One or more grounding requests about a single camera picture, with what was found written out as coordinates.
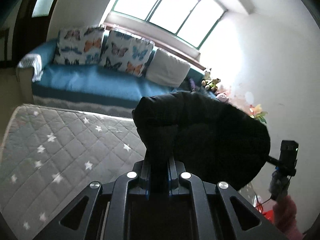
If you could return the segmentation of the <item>black puffer down coat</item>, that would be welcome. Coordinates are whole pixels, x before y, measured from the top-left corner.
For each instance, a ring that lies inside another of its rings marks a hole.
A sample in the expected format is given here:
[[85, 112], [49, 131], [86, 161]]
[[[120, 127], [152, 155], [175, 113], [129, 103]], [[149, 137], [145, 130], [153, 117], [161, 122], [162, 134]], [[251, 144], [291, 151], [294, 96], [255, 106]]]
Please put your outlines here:
[[[239, 194], [267, 162], [267, 127], [197, 92], [143, 97], [132, 112], [150, 163], [149, 200], [137, 205], [148, 239], [267, 239], [271, 224]], [[169, 158], [178, 195], [169, 192]]]

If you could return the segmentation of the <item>pink plush toy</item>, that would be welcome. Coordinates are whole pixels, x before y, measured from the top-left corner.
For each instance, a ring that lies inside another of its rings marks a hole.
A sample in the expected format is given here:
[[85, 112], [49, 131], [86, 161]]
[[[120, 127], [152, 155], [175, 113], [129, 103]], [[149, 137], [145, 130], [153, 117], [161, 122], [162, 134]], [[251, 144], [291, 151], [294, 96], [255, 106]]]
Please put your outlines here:
[[221, 93], [217, 94], [216, 99], [220, 102], [223, 102], [223, 103], [229, 102], [229, 97], [225, 92], [221, 92]]

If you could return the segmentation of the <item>blue sofa bench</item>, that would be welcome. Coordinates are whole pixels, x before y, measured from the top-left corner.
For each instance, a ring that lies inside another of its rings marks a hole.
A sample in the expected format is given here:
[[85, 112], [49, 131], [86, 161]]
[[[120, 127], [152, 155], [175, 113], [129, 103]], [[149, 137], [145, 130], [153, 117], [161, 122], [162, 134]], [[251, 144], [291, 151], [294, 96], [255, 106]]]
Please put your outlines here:
[[19, 62], [16, 73], [23, 100], [46, 107], [130, 117], [144, 96], [189, 90], [204, 72], [191, 66], [180, 86], [161, 86], [145, 77], [89, 65], [59, 65], [56, 40], [45, 42]]

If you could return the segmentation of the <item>plush toy bear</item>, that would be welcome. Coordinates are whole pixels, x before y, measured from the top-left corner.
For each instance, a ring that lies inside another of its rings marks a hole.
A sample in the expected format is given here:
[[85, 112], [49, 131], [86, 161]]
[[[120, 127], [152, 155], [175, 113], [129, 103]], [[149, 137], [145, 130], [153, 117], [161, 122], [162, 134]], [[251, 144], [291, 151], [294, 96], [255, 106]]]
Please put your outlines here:
[[220, 79], [212, 79], [209, 80], [207, 83], [207, 87], [213, 92], [215, 93], [217, 91], [217, 84], [220, 83], [221, 80]]

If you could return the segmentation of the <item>white plush cat toy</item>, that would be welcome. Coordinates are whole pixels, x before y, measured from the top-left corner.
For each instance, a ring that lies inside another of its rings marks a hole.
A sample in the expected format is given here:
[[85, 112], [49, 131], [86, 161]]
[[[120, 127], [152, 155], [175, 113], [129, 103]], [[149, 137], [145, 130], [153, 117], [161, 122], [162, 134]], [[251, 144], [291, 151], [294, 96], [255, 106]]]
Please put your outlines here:
[[210, 77], [210, 75], [211, 75], [211, 68], [207, 68], [205, 71], [204, 71], [204, 77], [203, 77], [203, 79], [202, 79], [202, 81], [201, 81], [201, 85], [203, 86], [203, 87], [206, 87], [206, 85], [208, 85], [208, 83], [210, 83], [210, 81], [211, 81], [211, 77]]

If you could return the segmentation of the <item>dark wooden door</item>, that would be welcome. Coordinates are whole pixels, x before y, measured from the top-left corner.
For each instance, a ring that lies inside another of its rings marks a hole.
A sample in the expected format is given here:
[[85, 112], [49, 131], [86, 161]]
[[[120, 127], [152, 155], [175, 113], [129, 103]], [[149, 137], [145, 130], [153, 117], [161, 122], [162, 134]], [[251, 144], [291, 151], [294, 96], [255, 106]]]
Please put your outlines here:
[[22, 0], [12, 38], [14, 62], [47, 39], [50, 20], [57, 0]]

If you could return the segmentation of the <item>grey star quilted mattress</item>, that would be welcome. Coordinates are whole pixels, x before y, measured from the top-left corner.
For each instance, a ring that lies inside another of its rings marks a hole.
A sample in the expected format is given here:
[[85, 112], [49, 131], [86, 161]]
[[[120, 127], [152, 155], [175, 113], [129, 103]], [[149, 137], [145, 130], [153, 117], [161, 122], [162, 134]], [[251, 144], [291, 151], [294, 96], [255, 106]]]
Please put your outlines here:
[[1, 214], [32, 239], [90, 182], [116, 180], [145, 152], [132, 119], [18, 106], [1, 145]]

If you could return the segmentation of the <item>left butterfly pillow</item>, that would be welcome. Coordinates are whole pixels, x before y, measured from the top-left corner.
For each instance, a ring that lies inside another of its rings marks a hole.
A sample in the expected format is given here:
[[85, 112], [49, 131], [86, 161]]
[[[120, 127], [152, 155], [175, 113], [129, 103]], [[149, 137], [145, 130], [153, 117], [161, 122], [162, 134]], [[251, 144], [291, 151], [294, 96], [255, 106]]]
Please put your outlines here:
[[81, 27], [59, 30], [55, 64], [89, 65], [100, 61], [104, 28]]

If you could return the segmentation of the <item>green framed window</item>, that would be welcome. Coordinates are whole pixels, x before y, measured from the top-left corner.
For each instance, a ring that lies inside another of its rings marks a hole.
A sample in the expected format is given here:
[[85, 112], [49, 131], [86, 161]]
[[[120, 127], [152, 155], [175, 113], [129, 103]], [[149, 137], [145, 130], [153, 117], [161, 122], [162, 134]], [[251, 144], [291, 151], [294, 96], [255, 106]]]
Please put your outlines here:
[[112, 11], [200, 49], [228, 10], [217, 0], [116, 0]]

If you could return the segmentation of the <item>plain white pillow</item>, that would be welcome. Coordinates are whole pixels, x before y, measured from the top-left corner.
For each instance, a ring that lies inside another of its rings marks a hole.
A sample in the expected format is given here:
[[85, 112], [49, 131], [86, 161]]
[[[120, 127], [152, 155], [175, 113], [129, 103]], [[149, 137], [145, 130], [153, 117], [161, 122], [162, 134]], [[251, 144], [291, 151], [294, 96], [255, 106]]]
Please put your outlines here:
[[146, 79], [162, 86], [179, 87], [190, 70], [190, 64], [157, 49], [147, 68]]

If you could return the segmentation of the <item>red plastic bag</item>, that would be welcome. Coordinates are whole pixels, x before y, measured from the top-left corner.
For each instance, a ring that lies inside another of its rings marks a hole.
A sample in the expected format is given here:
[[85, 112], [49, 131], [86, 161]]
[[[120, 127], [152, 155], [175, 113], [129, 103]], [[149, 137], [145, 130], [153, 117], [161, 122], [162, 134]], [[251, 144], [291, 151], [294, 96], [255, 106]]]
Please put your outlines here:
[[274, 212], [273, 210], [264, 211], [264, 204], [266, 204], [271, 199], [267, 199], [266, 201], [262, 202], [262, 198], [255, 194], [253, 199], [253, 206], [254, 208], [261, 213], [267, 220], [269, 220], [272, 224], [274, 223]]

